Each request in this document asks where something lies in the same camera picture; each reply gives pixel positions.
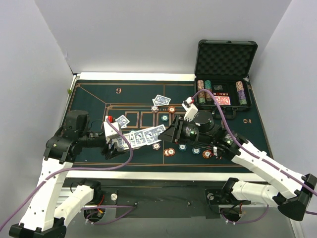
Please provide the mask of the green fifty chips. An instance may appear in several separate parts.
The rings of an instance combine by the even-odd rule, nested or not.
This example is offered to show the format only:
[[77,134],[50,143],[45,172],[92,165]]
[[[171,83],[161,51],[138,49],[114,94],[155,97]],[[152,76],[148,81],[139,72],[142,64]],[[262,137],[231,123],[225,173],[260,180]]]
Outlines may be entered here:
[[168,121],[169,120],[169,116],[168,115],[162,115],[161,116],[161,120],[162,121]]

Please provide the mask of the red five chip stack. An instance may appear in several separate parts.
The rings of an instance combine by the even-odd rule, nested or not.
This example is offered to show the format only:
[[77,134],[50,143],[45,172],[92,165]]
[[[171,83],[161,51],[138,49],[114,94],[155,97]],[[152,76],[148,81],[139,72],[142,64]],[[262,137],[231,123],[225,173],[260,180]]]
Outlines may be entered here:
[[173,148],[167,148],[164,150],[165,156],[174,156],[175,155],[175,149]]

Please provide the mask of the blue playing card box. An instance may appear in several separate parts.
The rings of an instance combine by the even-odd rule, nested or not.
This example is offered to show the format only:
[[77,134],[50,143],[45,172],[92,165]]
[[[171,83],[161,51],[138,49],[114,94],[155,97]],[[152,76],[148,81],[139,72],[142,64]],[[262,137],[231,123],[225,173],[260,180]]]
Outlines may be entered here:
[[122,137],[117,138],[117,146],[119,149],[122,150],[129,150],[129,146],[126,144],[126,142],[122,139]]

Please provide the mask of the blue card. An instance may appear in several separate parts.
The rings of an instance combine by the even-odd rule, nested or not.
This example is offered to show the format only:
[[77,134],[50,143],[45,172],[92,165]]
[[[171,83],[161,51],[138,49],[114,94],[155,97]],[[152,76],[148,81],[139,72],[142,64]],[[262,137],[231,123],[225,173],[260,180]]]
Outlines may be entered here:
[[160,101],[160,95],[156,95],[156,97],[153,99],[154,105],[162,105],[162,102]]
[[169,105],[169,102],[171,101],[171,99],[160,95],[160,101],[162,102],[162,105]]

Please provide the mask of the red five chips seat three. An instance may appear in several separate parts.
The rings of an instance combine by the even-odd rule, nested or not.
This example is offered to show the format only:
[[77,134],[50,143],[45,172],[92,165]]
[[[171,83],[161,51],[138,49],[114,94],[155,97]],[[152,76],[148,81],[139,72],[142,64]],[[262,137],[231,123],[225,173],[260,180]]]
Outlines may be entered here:
[[212,152],[210,150],[205,150],[202,153],[203,158],[208,159],[212,156]]

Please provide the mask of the red five chips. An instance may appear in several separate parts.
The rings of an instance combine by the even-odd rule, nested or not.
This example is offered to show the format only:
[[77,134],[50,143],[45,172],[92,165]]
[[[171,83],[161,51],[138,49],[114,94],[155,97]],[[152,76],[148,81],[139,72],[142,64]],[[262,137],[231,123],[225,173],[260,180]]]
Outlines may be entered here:
[[169,111],[170,113],[175,113],[176,109],[175,109],[174,106],[170,106],[170,107],[168,107],[168,111]]

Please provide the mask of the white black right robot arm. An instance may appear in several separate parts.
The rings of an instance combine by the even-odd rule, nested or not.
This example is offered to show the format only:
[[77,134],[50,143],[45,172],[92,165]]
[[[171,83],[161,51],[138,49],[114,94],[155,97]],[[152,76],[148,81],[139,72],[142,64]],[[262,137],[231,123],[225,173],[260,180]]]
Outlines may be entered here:
[[276,207],[289,219],[302,221],[316,193],[317,178],[314,175],[303,175],[278,163],[246,138],[229,133],[215,124],[211,112],[199,111],[192,121],[176,116],[158,138],[194,148],[210,149],[217,159],[227,159],[241,165],[266,182],[257,184],[229,178],[221,190],[220,202],[262,203]]

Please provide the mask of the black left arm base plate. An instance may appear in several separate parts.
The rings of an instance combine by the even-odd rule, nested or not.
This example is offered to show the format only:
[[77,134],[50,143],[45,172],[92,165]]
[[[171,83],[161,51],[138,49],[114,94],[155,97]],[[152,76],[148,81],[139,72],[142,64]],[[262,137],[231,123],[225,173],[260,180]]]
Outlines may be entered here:
[[98,187],[93,192],[93,199],[87,205],[116,205],[118,190],[112,187]]

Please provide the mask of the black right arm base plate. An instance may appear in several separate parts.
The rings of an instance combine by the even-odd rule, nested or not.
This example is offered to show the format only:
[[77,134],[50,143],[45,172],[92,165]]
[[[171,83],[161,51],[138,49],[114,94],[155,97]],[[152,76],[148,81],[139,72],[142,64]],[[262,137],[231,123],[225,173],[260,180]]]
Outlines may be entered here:
[[231,192],[224,191],[221,188],[206,188],[206,201],[210,205],[250,205],[251,201],[237,199]]

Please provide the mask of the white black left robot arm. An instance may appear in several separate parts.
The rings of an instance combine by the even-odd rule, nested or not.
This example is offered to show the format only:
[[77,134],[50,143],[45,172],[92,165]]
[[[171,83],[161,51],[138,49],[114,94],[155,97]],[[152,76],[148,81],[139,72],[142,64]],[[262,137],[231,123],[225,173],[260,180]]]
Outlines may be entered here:
[[107,116],[103,130],[89,129],[88,112],[70,111],[62,126],[47,141],[38,184],[22,202],[28,208],[20,222],[10,227],[13,238],[63,238],[72,219],[85,205],[100,205],[104,195],[98,181],[83,179],[75,191],[61,205],[57,200],[69,171],[74,171],[76,157],[84,148],[101,148],[102,154],[112,157],[117,147],[111,141],[118,136],[124,139],[118,120]]

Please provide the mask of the blue card seat five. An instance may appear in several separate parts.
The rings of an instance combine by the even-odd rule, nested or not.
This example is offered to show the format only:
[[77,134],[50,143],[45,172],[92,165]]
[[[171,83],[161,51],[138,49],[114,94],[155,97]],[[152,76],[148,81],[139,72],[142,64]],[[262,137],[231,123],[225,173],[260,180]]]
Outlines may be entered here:
[[116,122],[118,122],[121,128],[126,128],[127,125],[130,123],[130,120],[126,116],[121,115],[116,119]]

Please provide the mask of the blue backed card deck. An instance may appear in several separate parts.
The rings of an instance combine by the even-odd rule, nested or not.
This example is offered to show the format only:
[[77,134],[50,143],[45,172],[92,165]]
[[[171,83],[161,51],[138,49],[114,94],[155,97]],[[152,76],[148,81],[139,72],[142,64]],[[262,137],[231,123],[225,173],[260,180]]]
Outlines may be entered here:
[[136,149],[145,145],[152,145],[160,142],[161,140],[158,139],[158,136],[165,130],[165,126],[161,124],[159,126],[138,130],[135,133],[128,133],[124,136],[130,142],[131,147]]

